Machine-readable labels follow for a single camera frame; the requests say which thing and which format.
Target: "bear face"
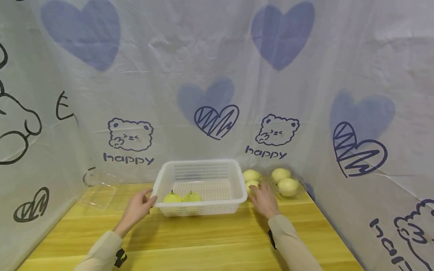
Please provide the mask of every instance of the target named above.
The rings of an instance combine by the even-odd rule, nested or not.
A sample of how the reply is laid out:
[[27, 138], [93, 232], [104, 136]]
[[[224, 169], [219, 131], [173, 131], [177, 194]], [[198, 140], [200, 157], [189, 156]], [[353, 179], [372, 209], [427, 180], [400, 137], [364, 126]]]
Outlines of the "bear face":
[[282, 146], [292, 140], [299, 127], [300, 121], [297, 119], [269, 114], [262, 120], [261, 129], [255, 140], [267, 146]]
[[110, 140], [115, 149], [143, 151], [152, 145], [154, 128], [147, 121], [125, 121], [113, 118], [108, 122]]

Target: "pear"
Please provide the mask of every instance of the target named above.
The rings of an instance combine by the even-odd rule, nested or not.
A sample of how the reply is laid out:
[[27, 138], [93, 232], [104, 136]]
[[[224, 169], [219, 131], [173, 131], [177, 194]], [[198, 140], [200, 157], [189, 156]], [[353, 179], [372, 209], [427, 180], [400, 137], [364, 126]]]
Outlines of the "pear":
[[249, 181], [246, 183], [246, 190], [247, 190], [247, 194], [250, 195], [251, 193], [253, 193], [253, 190], [249, 187], [249, 186], [256, 186], [258, 187], [259, 182], [258, 181]]
[[[199, 193], [193, 192], [190, 190], [189, 193], [187, 193], [184, 196], [184, 202], [198, 202], [202, 201], [202, 196]], [[190, 215], [198, 215], [201, 212], [200, 206], [189, 206], [187, 207], [187, 211]]]
[[244, 181], [247, 183], [249, 181], [259, 181], [261, 179], [261, 174], [255, 170], [246, 170], [243, 172]]
[[271, 173], [271, 179], [275, 184], [278, 184], [280, 180], [291, 178], [291, 171], [284, 169], [284, 168], [276, 168]]
[[184, 196], [184, 202], [195, 202], [195, 201], [202, 201], [202, 197], [200, 196], [199, 193], [190, 190], [190, 193], [187, 193]]
[[285, 197], [295, 196], [297, 194], [299, 186], [300, 183], [297, 180], [291, 178], [282, 179], [277, 184], [280, 194]]
[[174, 202], [182, 202], [182, 198], [177, 193], [173, 193], [173, 190], [170, 192], [170, 194], [167, 194], [164, 199], [164, 203], [174, 203]]

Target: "blue painted heart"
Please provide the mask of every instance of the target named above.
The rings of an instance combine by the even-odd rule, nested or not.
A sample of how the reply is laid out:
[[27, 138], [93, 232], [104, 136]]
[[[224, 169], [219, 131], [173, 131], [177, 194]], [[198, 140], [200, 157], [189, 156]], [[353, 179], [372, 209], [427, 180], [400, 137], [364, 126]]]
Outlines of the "blue painted heart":
[[66, 51], [104, 72], [119, 50], [121, 27], [118, 13], [108, 0], [90, 0], [82, 9], [51, 0], [41, 8], [45, 29]]
[[[367, 150], [359, 150], [367, 144]], [[375, 171], [386, 162], [388, 156], [386, 147], [376, 140], [358, 142], [353, 127], [345, 121], [339, 123], [333, 132], [333, 149], [339, 168], [346, 178]]]
[[221, 140], [238, 119], [240, 110], [236, 105], [228, 105], [220, 112], [210, 106], [203, 106], [196, 110], [194, 121], [199, 129], [207, 136]]
[[315, 8], [311, 2], [301, 2], [285, 15], [279, 8], [266, 5], [253, 19], [253, 43], [261, 56], [274, 69], [281, 71], [306, 45], [314, 20]]
[[198, 108], [209, 106], [220, 112], [232, 101], [234, 85], [229, 78], [215, 80], [207, 91], [193, 84], [184, 84], [178, 90], [178, 107], [191, 124]]
[[347, 89], [339, 90], [330, 111], [330, 131], [343, 122], [353, 125], [360, 141], [376, 140], [389, 127], [395, 115], [395, 104], [383, 95], [371, 95], [354, 104]]

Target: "wooden tabletop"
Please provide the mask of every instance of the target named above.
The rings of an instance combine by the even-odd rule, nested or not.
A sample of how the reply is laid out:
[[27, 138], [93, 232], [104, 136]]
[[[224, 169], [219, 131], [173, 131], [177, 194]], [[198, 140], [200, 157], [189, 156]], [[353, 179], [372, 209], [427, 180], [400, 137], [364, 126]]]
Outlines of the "wooden tabletop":
[[[117, 224], [129, 198], [151, 186], [121, 185], [98, 194], [96, 188], [90, 189], [88, 201], [106, 209], [76, 203], [18, 270], [73, 270]], [[278, 203], [325, 271], [363, 270], [305, 191], [291, 199], [279, 197]], [[288, 270], [271, 246], [268, 230], [250, 201], [231, 215], [166, 218], [153, 208], [124, 239], [128, 259], [120, 270]]]

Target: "clear plastic container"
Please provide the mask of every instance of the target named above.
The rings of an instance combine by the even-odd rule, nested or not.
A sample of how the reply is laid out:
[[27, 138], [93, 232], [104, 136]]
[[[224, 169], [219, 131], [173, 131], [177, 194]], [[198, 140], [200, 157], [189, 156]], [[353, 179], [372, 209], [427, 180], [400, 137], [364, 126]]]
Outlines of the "clear plastic container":
[[[164, 203], [172, 190], [181, 197], [199, 193], [202, 201]], [[247, 200], [247, 191], [236, 160], [171, 161], [158, 173], [151, 196], [158, 196], [154, 207], [165, 216], [218, 215], [235, 213]]]

